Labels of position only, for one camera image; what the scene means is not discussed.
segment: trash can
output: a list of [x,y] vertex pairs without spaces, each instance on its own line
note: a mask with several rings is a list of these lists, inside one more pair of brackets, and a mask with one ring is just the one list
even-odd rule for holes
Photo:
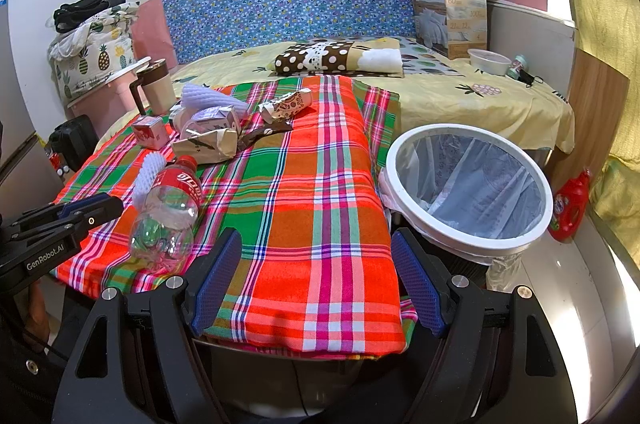
[[475,263],[514,263],[539,239],[553,201],[533,160],[503,137],[462,124],[401,135],[380,175],[383,203],[427,240]]

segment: red bottle cap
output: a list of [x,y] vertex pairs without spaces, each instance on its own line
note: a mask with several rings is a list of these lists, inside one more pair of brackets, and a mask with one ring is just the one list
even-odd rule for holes
[[191,169],[191,171],[193,171],[194,173],[196,172],[196,169],[198,168],[198,163],[196,162],[196,159],[194,159],[191,155],[180,155],[175,160],[175,163],[177,165],[185,166],[185,168]]

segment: black cable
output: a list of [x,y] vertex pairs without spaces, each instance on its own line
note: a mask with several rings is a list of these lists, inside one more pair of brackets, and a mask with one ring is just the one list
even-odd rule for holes
[[293,366],[293,373],[296,375],[296,386],[298,387],[298,395],[300,396],[300,404],[302,404],[302,409],[305,411],[305,415],[308,417],[309,413],[306,411],[305,401],[302,399],[302,389],[300,388],[300,379],[298,378],[298,369],[296,368],[296,362],[294,360],[291,361],[291,365]]
[[53,346],[49,346],[49,343],[46,343],[45,341],[41,340],[39,337],[34,336],[30,331],[24,328],[24,325],[21,325],[18,322],[16,322],[16,320],[11,315],[9,315],[8,312],[2,306],[0,306],[0,313],[2,314],[2,317],[5,318],[5,320],[9,324],[13,325],[16,330],[18,330],[19,332],[22,332],[23,334],[26,334],[30,339],[32,339],[33,341],[38,343],[40,346],[42,346],[44,350],[49,350],[50,352],[56,354],[60,359],[63,359],[64,361],[69,362],[69,358],[65,354],[57,351]]

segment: pillow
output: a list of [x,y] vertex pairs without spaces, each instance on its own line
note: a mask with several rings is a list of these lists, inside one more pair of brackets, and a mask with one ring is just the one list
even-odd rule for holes
[[276,57],[274,67],[281,76],[366,72],[401,78],[402,56],[393,38],[320,40],[290,46]]

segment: person's hand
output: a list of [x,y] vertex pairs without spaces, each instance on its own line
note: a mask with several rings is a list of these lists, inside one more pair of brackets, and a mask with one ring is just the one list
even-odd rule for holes
[[[40,290],[40,280],[29,286],[29,314],[24,322],[25,330],[40,338],[45,343],[49,341],[49,316],[44,305],[44,296]],[[41,352],[44,347],[32,340],[27,334],[23,335],[24,341],[31,346],[34,352]]]

